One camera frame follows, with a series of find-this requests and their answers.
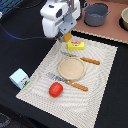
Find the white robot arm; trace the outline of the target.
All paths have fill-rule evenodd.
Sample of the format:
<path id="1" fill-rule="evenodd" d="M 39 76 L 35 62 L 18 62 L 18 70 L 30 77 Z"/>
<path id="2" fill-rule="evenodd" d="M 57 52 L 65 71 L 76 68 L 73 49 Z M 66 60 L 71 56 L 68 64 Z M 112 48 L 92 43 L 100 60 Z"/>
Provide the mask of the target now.
<path id="1" fill-rule="evenodd" d="M 41 8 L 44 35 L 57 38 L 60 42 L 64 37 L 70 38 L 69 33 L 77 24 L 81 8 L 79 0 L 47 0 Z"/>

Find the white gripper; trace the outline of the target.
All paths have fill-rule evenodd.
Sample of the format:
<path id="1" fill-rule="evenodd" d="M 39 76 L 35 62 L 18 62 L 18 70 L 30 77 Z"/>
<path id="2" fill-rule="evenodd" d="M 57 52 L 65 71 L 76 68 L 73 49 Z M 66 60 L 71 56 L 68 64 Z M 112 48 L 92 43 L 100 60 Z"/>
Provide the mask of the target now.
<path id="1" fill-rule="evenodd" d="M 46 2 L 41 8 L 44 35 L 63 42 L 63 37 L 75 27 L 80 16 L 79 2 Z"/>

